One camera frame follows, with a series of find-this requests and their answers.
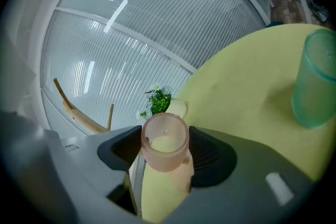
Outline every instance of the wooden floor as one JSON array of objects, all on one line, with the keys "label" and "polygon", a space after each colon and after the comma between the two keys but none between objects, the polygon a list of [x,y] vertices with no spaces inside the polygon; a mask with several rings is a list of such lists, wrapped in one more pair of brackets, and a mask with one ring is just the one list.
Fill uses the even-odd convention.
[{"label": "wooden floor", "polygon": [[[272,0],[275,7],[271,8],[271,21],[282,21],[285,24],[306,23],[303,9],[298,0]],[[312,23],[335,30],[329,20],[322,23],[311,11]]]}]

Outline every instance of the teal object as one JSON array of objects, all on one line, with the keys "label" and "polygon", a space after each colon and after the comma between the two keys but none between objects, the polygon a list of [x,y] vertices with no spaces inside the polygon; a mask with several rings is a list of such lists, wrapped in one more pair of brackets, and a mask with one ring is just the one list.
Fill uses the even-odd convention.
[{"label": "teal object", "polygon": [[336,33],[319,29],[304,43],[292,107],[303,126],[317,128],[336,113]]}]

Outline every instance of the potted plant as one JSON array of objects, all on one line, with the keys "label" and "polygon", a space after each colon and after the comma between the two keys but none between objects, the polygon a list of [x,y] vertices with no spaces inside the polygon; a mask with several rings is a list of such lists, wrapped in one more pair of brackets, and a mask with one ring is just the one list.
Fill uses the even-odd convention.
[{"label": "potted plant", "polygon": [[187,108],[185,102],[172,98],[171,87],[160,86],[155,84],[146,92],[147,105],[144,111],[137,112],[137,119],[149,119],[151,116],[158,113],[173,113],[183,118],[186,114]]}]

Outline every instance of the white flower pot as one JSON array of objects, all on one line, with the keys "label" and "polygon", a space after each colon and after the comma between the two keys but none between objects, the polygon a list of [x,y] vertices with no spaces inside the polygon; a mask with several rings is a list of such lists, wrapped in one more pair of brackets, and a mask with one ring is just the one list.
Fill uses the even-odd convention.
[{"label": "white flower pot", "polygon": [[183,119],[187,113],[187,105],[182,100],[172,98],[172,100],[170,100],[170,105],[166,110],[166,113],[175,114]]}]

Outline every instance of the tabletop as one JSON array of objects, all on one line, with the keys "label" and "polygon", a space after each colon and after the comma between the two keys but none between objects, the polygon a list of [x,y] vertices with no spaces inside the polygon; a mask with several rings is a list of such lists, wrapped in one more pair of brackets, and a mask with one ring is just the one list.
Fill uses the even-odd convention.
[{"label": "tabletop", "polygon": [[[310,130],[296,121],[291,107],[305,38],[318,28],[322,27],[270,27],[221,50],[191,76],[177,96],[188,108],[186,124],[266,144],[318,181],[334,150],[336,117]],[[162,221],[186,195],[168,174],[146,165],[144,220]]]}]

